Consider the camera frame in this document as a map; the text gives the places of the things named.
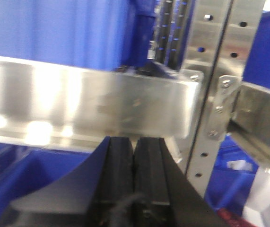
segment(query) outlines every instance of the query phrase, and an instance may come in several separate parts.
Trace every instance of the screw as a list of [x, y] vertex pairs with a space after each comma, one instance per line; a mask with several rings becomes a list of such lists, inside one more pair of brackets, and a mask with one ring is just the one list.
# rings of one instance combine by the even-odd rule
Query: screw
[[193, 81], [193, 82], [196, 82], [199, 80], [199, 76], [198, 75], [192, 75], [190, 76], [190, 79]]
[[217, 136], [218, 132], [216, 130], [209, 131], [209, 136]]
[[220, 114], [222, 112], [223, 112], [223, 106], [221, 105], [216, 106], [216, 113]]
[[151, 211], [150, 210], [143, 210], [143, 217], [150, 218], [151, 217]]
[[221, 87], [222, 88], [229, 88], [230, 85], [231, 85], [231, 80], [225, 79], [225, 80], [223, 80]]

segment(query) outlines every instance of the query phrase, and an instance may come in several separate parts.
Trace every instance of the metal frame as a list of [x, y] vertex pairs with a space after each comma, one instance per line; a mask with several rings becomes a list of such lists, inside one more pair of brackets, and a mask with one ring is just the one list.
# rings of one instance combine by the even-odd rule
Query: metal frame
[[[195, 6], [182, 69], [204, 72], [201, 105], [198, 104], [196, 109], [199, 112], [199, 107], [202, 108], [202, 114], [186, 172], [189, 181], [201, 196], [204, 196], [220, 143], [225, 136], [236, 96], [234, 86], [238, 86], [238, 81], [242, 78], [264, 2], [200, 0]], [[208, 15], [212, 15], [213, 20], [207, 20]], [[230, 79], [221, 80], [224, 75], [236, 76], [237, 85]], [[225, 93], [224, 105], [215, 105], [218, 96], [224, 95], [219, 92], [220, 87], [233, 87], [233, 91]], [[216, 121], [220, 130], [209, 127], [212, 121]]]

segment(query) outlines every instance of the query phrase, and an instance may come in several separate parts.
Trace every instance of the metal plate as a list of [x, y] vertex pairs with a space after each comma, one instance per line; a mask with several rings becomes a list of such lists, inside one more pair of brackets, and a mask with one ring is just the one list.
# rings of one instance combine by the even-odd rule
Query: metal plate
[[270, 90], [243, 83], [233, 121], [270, 147]]
[[94, 149], [106, 135], [185, 139], [199, 88], [186, 73], [128, 76], [0, 57], [0, 141]]
[[[236, 92], [232, 93], [226, 101], [227, 105], [223, 107], [223, 112], [228, 114], [223, 114], [218, 121], [217, 118], [209, 117], [216, 110], [214, 97], [218, 92], [219, 78], [233, 75], [241, 79], [264, 0], [201, 0], [197, 3], [192, 39], [189, 41], [183, 68], [201, 70], [205, 74], [201, 92], [204, 93], [202, 97], [207, 94], [207, 98], [187, 170], [188, 179], [203, 196], [221, 143], [209, 137], [213, 134], [213, 130], [208, 129], [209, 122], [216, 121], [217, 128], [226, 129], [236, 95]], [[212, 15], [213, 20], [205, 20], [206, 15]], [[223, 138], [225, 130], [216, 133], [218, 138]]]
[[259, 164], [270, 168], [270, 90], [258, 85], [243, 83], [233, 113], [233, 121], [241, 127], [233, 129], [240, 145], [251, 143], [258, 145], [257, 150], [248, 147], [247, 152], [253, 153]]

